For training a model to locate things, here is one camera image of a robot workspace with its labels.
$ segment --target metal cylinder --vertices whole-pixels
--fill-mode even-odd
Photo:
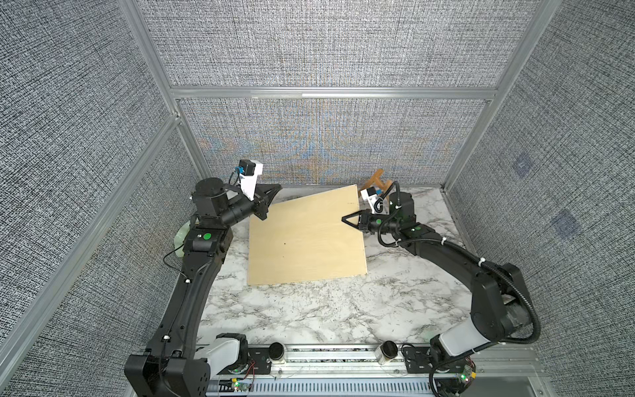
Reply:
[[[391,340],[387,340],[375,349],[375,358],[379,365],[389,363],[397,356],[397,344]]]

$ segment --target white marble surface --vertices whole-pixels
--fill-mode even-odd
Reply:
[[[325,190],[283,189],[274,202]],[[419,222],[460,241],[439,189],[402,191],[413,195]],[[403,248],[382,247],[377,235],[364,237],[365,276],[248,286],[248,221],[232,228],[234,241],[201,318],[200,344],[222,332],[244,333],[250,344],[425,342],[469,315],[466,287]]]

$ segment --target wooden object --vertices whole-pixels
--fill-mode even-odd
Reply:
[[[251,216],[247,283],[278,284],[366,274],[363,234],[342,222],[359,210],[357,185],[283,201]]]
[[[358,197],[361,196],[361,191],[364,189],[368,189],[371,186],[377,186],[379,189],[383,190],[384,192],[392,185],[392,181],[391,180],[387,180],[385,183],[382,182],[381,176],[384,173],[383,169],[378,169],[377,171],[375,171],[375,173],[373,174],[372,177],[370,177],[369,180],[366,181],[365,184],[362,185],[361,189],[358,190]]]

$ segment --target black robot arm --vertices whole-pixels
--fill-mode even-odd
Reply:
[[[216,374],[210,374],[205,360],[194,359],[196,335],[211,285],[232,242],[230,226],[251,214],[266,219],[269,205],[280,190],[280,185],[256,184],[250,200],[240,188],[218,178],[196,184],[192,201],[197,211],[185,237],[180,275],[168,308],[145,352],[130,355],[124,367],[138,396],[193,397],[201,391],[204,395],[210,375]],[[228,191],[236,191],[237,195],[228,199]],[[237,367],[247,362],[246,339],[243,337],[240,343],[234,363]]]
[[[342,222],[363,232],[377,233],[383,246],[400,246],[413,255],[430,260],[472,292],[470,318],[431,340],[428,352],[434,365],[431,378],[436,369],[444,369],[447,364],[498,342],[535,342],[540,336],[540,321],[520,270],[510,263],[498,266],[479,258],[448,241],[433,228],[417,222],[412,196],[401,192],[398,182],[379,199],[383,201],[393,187],[396,192],[389,196],[388,214],[376,213],[382,207],[377,205],[376,197],[373,210],[346,215]],[[356,223],[351,222],[354,218],[357,218]],[[394,241],[387,243],[383,234],[391,234]],[[511,337],[526,325],[533,327],[529,337]]]

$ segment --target red wire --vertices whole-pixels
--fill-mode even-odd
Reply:
[[[244,375],[244,377],[241,380],[245,380],[247,379],[247,376],[249,376],[249,371],[251,371],[251,369],[253,368],[254,364],[256,363],[256,361],[252,361],[251,364],[249,365],[249,368],[247,368],[247,373]]]
[[[254,383],[256,383],[256,368],[254,367],[253,369],[253,377],[251,378],[251,386],[249,387],[249,390],[251,391],[251,388],[253,387]]]

